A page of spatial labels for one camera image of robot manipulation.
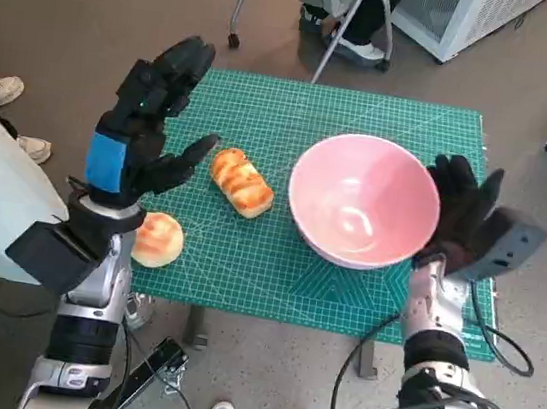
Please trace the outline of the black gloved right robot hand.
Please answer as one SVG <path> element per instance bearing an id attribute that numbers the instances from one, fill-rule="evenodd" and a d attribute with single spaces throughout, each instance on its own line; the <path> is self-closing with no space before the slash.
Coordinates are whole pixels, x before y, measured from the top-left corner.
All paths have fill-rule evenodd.
<path id="1" fill-rule="evenodd" d="M 418 269 L 443 257 L 445 272 L 450 274 L 478 258 L 474 237 L 497 202 L 505 172 L 496 169 L 479 183 L 468 159 L 443 154 L 427 170 L 438 191 L 440 215 L 436 230 L 413 256 L 412 265 Z"/>

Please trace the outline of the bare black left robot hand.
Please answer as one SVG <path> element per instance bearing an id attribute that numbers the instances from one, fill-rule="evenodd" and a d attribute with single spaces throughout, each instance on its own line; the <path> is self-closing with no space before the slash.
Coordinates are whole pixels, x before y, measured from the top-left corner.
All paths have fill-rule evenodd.
<path id="1" fill-rule="evenodd" d="M 214 45 L 191 36 L 152 61 L 136 60 L 117 88 L 114 108 L 96 124 L 88 149 L 85 180 L 94 202 L 121 209 L 148 192 L 177 188 L 218 145 L 221 137 L 211 133 L 178 156 L 162 152 L 165 121 L 189 105 L 215 55 Z"/>

